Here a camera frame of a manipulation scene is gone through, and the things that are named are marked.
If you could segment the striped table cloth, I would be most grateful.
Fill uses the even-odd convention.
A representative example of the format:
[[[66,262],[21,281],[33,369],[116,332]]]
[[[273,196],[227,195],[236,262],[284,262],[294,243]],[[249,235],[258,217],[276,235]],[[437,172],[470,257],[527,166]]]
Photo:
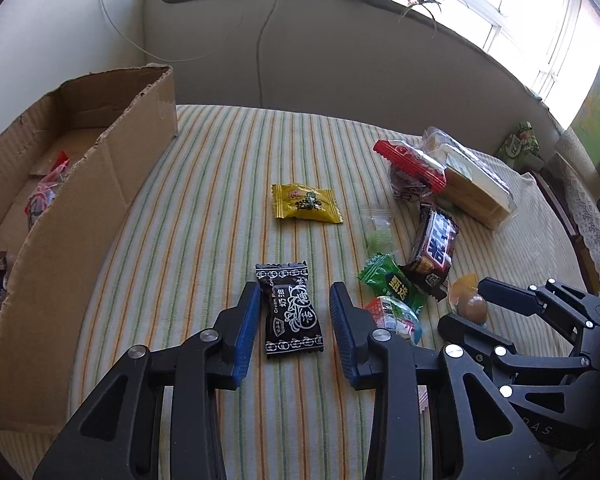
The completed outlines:
[[[253,348],[247,377],[218,396],[231,479],[359,479],[374,397],[344,378],[328,313],[332,283],[364,306],[361,210],[388,209],[394,256],[416,238],[418,208],[397,203],[385,159],[389,131],[350,120],[236,106],[183,105],[178,135],[129,210],[99,273],[70,388],[77,406],[122,351],[158,350],[232,306],[257,263],[303,261],[324,351],[268,359]],[[343,222],[277,220],[273,184],[334,192]]]

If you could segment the Chinese-label Snickers bar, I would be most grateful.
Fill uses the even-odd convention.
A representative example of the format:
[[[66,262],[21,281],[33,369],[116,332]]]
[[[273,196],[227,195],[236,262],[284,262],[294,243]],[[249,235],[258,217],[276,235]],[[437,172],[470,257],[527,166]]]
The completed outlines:
[[[446,282],[459,232],[460,228],[446,211],[430,203],[420,204],[416,240],[402,270],[424,294],[437,301],[448,296]]]

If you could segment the colourful jelly cup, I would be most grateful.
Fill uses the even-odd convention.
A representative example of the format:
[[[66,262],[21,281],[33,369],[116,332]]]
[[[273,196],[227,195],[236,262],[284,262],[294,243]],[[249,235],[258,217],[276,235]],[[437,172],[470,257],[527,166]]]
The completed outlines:
[[[367,311],[378,328],[399,335],[418,344],[422,339],[422,326],[413,310],[390,296],[378,296],[370,300],[363,309]]]

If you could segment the clear green candy packet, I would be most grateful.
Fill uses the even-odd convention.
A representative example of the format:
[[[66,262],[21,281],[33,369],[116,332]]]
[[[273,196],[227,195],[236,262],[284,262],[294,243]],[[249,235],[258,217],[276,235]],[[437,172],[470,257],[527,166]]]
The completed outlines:
[[[392,213],[388,209],[366,208],[361,210],[361,218],[367,255],[393,254],[396,243],[392,234]]]

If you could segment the red-edged clear snack bag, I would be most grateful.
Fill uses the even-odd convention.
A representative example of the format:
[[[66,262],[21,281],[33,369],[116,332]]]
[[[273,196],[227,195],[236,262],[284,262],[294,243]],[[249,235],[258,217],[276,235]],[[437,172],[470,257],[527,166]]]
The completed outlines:
[[[29,195],[24,207],[29,230],[53,203],[59,188],[68,176],[69,167],[70,157],[65,151],[60,151],[50,172],[38,181],[34,191]]]

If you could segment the brown cardboard box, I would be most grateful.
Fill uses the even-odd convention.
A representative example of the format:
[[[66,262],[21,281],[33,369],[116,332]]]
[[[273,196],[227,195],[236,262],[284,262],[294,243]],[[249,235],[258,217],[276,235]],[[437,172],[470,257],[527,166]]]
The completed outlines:
[[[0,430],[65,425],[85,311],[109,247],[178,131],[173,70],[119,68],[61,84],[0,134]],[[60,151],[65,182],[32,229],[24,212]]]

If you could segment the green printed gift bag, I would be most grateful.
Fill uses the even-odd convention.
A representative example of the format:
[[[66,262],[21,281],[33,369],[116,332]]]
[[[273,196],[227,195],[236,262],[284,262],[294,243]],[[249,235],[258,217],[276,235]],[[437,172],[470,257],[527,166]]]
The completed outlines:
[[[496,157],[521,174],[540,171],[544,166],[538,139],[530,122],[518,122],[496,151]]]

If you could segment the yellow candy packet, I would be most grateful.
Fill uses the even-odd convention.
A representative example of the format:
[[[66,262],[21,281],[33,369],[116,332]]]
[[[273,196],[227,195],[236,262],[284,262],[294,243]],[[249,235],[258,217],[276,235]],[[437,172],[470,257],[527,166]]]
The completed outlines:
[[[334,192],[329,188],[291,183],[273,184],[273,211],[277,220],[300,219],[340,224],[343,222]]]

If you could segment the jelly cup with brown candy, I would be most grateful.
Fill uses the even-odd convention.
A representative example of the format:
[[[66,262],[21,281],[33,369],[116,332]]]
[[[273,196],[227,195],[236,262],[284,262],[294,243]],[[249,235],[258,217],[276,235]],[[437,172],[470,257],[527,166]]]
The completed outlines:
[[[454,312],[478,325],[486,324],[488,304],[478,293],[478,275],[469,273],[455,280],[449,287],[448,299]]]

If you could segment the black candy packet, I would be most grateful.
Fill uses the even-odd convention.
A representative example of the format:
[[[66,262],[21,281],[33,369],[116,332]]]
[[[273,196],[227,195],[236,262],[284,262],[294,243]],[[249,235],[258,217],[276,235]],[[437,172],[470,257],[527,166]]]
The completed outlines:
[[[323,352],[324,338],[308,291],[306,263],[257,263],[256,278],[266,307],[266,357]]]

